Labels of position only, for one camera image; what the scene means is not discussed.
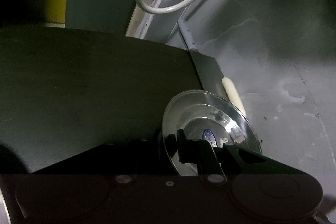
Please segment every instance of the metal screw head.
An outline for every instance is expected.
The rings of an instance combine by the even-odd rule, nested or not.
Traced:
[[[118,183],[129,183],[132,181],[132,177],[129,175],[118,175],[115,177],[115,181]]]
[[[174,185],[174,182],[172,182],[172,181],[167,181],[167,182],[166,182],[166,185],[167,185],[167,186],[173,186],[173,185]]]
[[[224,177],[221,175],[208,175],[207,179],[211,183],[221,183],[224,181]]]

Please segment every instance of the label sticker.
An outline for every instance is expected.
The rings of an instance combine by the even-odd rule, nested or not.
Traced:
[[[207,140],[209,143],[211,143],[212,147],[217,147],[215,136],[213,135],[210,129],[206,129],[203,131],[202,139]]]

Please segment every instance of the circular button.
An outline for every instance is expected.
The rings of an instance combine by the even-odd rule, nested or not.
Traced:
[[[300,187],[298,183],[285,176],[270,176],[260,182],[264,194],[273,198],[290,198],[295,196]]]
[[[129,175],[118,175],[115,177],[115,181],[118,183],[129,183],[132,181],[132,177]]]
[[[172,181],[167,181],[167,182],[166,182],[166,185],[167,185],[167,186],[174,186],[174,182],[172,182]]]
[[[212,183],[221,183],[223,182],[224,177],[221,175],[208,175],[207,179]]]

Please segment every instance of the yellow box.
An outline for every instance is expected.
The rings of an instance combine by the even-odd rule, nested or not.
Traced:
[[[31,17],[45,22],[65,23],[67,0],[28,0]]]

